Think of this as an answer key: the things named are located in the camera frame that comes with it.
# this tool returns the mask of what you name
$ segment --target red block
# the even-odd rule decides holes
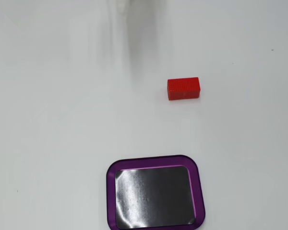
[[[199,98],[200,82],[198,78],[181,78],[168,80],[168,99],[180,100]]]

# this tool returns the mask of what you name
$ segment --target blurred object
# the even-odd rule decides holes
[[[116,0],[117,1],[117,9],[120,13],[126,14],[129,9],[130,0]]]

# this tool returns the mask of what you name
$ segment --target purple tray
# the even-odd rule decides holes
[[[198,168],[186,156],[121,160],[107,172],[111,230],[194,230],[205,218]]]

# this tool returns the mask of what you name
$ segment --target purple border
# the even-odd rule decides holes
[[[111,230],[120,230],[116,225],[116,196],[115,196],[115,173],[120,170],[145,169],[185,166],[189,171],[191,191],[194,204],[195,222],[190,225],[169,227],[141,228],[145,230],[194,230],[201,226],[205,219],[205,207],[201,188],[200,177],[196,163],[183,155],[138,158],[114,162],[107,171],[107,214],[108,225]]]

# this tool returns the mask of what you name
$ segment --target white table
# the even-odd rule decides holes
[[[288,229],[288,0],[0,0],[0,230],[108,230],[109,165],[175,154],[202,230]]]

